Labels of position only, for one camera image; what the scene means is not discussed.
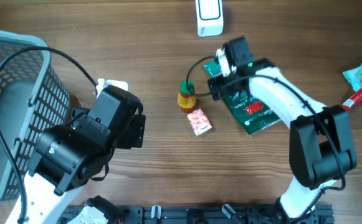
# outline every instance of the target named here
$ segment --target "green snack bag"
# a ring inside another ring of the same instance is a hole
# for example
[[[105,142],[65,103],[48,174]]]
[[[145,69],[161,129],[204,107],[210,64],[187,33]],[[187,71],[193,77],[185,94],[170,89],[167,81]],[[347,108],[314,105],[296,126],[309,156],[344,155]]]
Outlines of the green snack bag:
[[[211,61],[203,66],[211,78],[222,75],[221,66]],[[279,117],[267,105],[254,96],[250,97],[247,105],[247,93],[242,92],[241,97],[223,95],[226,105],[231,109],[233,116],[249,134],[269,127],[280,121]]]

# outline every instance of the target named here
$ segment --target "black mounting rail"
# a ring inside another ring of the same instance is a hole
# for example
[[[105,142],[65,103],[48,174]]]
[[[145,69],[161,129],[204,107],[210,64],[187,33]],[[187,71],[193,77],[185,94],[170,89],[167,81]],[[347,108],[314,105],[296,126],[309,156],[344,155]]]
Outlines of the black mounting rail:
[[[280,224],[286,223],[282,217],[276,217],[276,205],[248,205],[231,207],[234,218],[228,218],[224,207],[162,207],[160,212],[151,207],[116,206],[122,214],[123,224]],[[69,207],[57,221],[64,224],[75,218],[83,206]],[[331,205],[315,205],[311,215],[297,224],[334,224]]]

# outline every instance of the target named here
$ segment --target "wooden table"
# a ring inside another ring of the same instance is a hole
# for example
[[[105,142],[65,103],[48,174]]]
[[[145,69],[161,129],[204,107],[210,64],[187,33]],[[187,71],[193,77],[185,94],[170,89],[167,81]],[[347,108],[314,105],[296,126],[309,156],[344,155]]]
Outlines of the wooden table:
[[[41,37],[79,61],[92,76],[129,83],[147,116],[141,149],[117,150],[104,182],[89,182],[74,201],[101,195],[116,205],[271,203],[287,189],[289,132],[283,123],[249,136],[224,103],[201,98],[214,130],[195,137],[176,104],[179,84],[199,58],[246,36],[257,58],[267,57],[296,86],[327,105],[351,87],[342,71],[362,61],[362,1],[225,1],[225,28],[199,38],[194,2],[0,6],[0,29]],[[87,79],[66,60],[52,66],[74,106],[95,101]],[[196,91],[207,75],[196,69]],[[358,166],[347,188],[321,201],[337,223],[362,223],[362,105],[350,113]],[[0,205],[0,223],[12,204]]]

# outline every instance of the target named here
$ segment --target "red logo on bag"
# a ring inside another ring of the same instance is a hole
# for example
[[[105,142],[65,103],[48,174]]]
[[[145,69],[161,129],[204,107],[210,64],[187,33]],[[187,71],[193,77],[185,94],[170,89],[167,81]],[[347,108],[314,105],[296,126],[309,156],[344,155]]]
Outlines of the red logo on bag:
[[[245,110],[248,112],[249,115],[252,115],[255,112],[258,112],[264,108],[264,105],[261,101],[257,100],[253,104],[246,106]]]

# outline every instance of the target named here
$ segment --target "mesh basket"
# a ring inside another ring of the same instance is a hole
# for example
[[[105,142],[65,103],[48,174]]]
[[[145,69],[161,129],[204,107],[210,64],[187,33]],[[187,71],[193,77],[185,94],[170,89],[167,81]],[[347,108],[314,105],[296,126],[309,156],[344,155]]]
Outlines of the mesh basket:
[[[34,36],[0,31],[0,63],[24,47],[46,43]],[[0,127],[24,178],[38,134],[62,124],[70,96],[50,67],[50,52],[30,51],[13,58],[0,74]],[[0,143],[0,202],[18,198],[17,180]]]

